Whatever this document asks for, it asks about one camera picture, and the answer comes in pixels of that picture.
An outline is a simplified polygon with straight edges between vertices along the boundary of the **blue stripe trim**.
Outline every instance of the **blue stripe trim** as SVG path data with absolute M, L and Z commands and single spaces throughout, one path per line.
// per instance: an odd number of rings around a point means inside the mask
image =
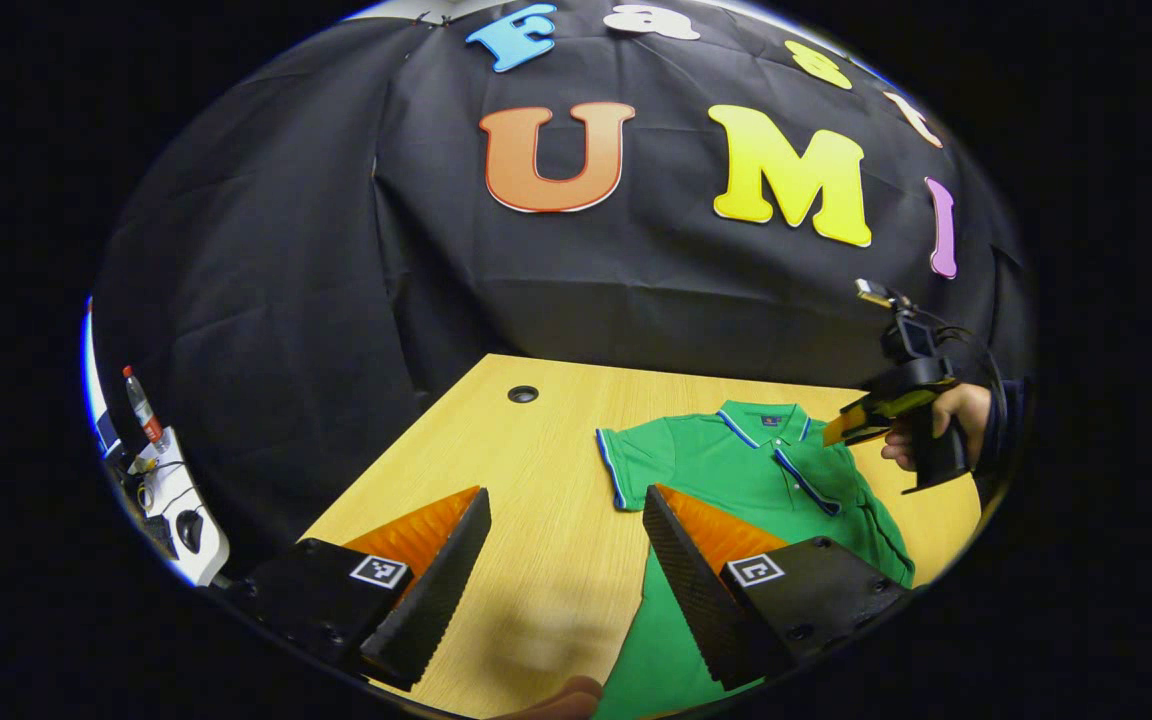
M 602 439 L 602 430 L 594 430 L 594 437 L 598 438 L 598 450 L 602 454 L 602 462 L 607 464 L 607 469 L 612 472 L 612 487 L 616 491 L 616 507 L 624 510 L 626 497 L 621 495 L 621 480 L 616 477 L 616 465 L 612 464 L 612 456 L 607 453 L 607 441 Z
M 824 500 L 824 498 L 820 497 L 820 493 L 814 491 L 814 487 L 812 487 L 812 483 L 809 483 L 808 479 L 803 477 L 803 473 L 799 472 L 799 469 L 795 468 L 794 462 L 790 462 L 790 460 L 781 450 L 776 450 L 776 458 L 781 461 L 781 464 L 785 465 L 785 468 L 788 471 L 790 471 L 790 475 L 794 475 L 794 479 L 797 480 L 801 486 L 803 486 L 804 492 L 808 493 L 808 497 L 812 498 L 812 500 L 820 506 L 820 510 L 824 510 L 824 514 L 829 515 L 832 517 L 838 515 L 838 510 L 842 510 L 842 506 L 838 505 L 838 502 L 829 502 L 828 500 Z
M 745 430 L 740 429 L 740 425 L 736 424 L 736 420 L 733 420 L 732 417 L 728 416 L 726 411 L 719 410 L 718 416 L 719 418 L 723 419 L 723 423 L 727 423 L 727 427 L 732 429 L 732 432 L 735 432 L 737 435 L 740 435 L 742 441 L 745 441 L 745 445 L 750 447 L 758 447 L 758 444 L 755 442 L 755 439 L 745 434 Z

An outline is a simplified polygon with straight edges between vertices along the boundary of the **wooden table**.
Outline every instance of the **wooden table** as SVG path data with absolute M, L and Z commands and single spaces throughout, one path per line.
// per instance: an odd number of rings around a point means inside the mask
M 539 397 L 517 404 L 510 388 Z M 617 511 L 596 429 L 667 415 L 715 414 L 728 400 L 797 404 L 820 420 L 856 389 L 733 381 L 488 355 L 318 518 L 305 537 L 343 544 L 480 484 L 492 532 L 420 683 L 385 689 L 469 717 L 516 711 L 564 679 L 606 680 L 639 607 L 649 537 L 641 511 Z M 972 479 L 902 497 L 914 475 L 882 460 L 882 441 L 852 447 L 856 465 L 933 579 L 980 516 Z

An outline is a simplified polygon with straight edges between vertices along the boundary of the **green polo shirt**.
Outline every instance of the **green polo shirt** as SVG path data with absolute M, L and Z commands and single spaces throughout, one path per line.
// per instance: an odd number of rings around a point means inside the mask
M 660 418 L 596 432 L 616 507 L 643 510 L 650 484 L 699 498 L 786 543 L 826 536 L 909 588 L 914 561 L 900 529 L 842 444 L 823 447 L 826 423 L 798 406 L 726 402 L 713 415 Z M 594 720 L 685 710 L 725 692 L 691 637 L 677 600 L 647 555 L 643 602 L 605 685 Z

